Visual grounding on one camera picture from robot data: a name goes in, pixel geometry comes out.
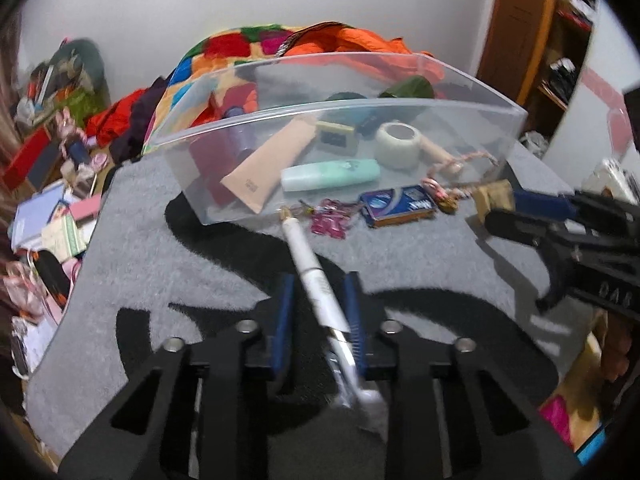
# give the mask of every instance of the gray felt surface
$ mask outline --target gray felt surface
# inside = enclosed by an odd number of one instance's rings
[[[509,160],[527,189],[569,189],[519,144]],[[264,298],[239,276],[175,240],[163,214],[179,191],[157,154],[122,168],[114,178],[65,317],[26,394],[33,429],[60,456],[126,382],[114,328],[121,307],[151,312],[155,349],[169,336],[201,340],[189,319],[166,307],[169,302],[249,309]],[[473,201],[468,201],[455,216],[441,214],[433,221],[379,230],[368,229],[359,219],[347,241],[315,235],[310,240],[317,253],[343,270],[358,270],[368,292],[434,286],[493,303],[549,355],[562,376],[582,349],[591,309],[564,300],[547,316],[539,316],[534,298],[548,287],[548,275],[536,252],[499,239],[478,243],[470,227],[474,215]],[[277,224],[254,227],[280,236]],[[424,337],[451,342],[458,336],[427,319],[392,316]],[[340,447],[340,442],[332,442]],[[343,449],[350,446],[343,444]],[[286,441],[277,445],[285,446]]]

